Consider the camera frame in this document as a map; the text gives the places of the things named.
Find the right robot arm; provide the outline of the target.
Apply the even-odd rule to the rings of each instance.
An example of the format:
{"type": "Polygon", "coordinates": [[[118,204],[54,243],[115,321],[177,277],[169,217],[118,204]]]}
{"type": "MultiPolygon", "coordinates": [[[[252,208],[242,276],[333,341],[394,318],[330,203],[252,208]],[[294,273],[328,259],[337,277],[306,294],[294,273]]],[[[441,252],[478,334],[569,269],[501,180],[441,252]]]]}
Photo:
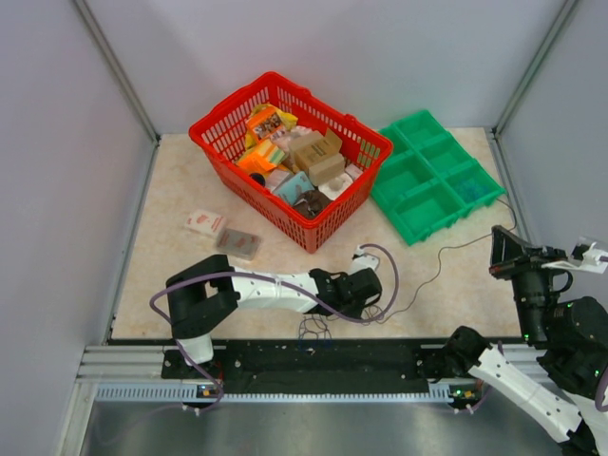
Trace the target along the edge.
{"type": "Polygon", "coordinates": [[[426,379],[473,377],[534,419],[565,455],[607,452],[607,311],[592,296],[561,300],[555,276],[603,274],[606,244],[582,237],[571,253],[537,246],[502,225],[491,229],[490,274],[511,283],[523,341],[564,399],[514,366],[477,331],[458,327],[418,367],[426,379]]]}

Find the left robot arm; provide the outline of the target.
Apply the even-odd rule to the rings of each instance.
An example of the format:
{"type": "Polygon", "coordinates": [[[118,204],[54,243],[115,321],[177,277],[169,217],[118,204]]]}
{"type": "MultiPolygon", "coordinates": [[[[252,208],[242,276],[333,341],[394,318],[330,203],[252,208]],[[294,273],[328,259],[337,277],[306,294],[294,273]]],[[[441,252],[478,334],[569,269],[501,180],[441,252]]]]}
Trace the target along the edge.
{"type": "Polygon", "coordinates": [[[195,376],[209,374],[216,363],[211,332],[239,309],[342,314],[360,321],[382,294],[378,266],[377,256],[357,253],[346,272],[314,268],[272,275],[234,267],[226,255],[209,256],[165,282],[172,336],[185,350],[181,362],[195,376]]]}

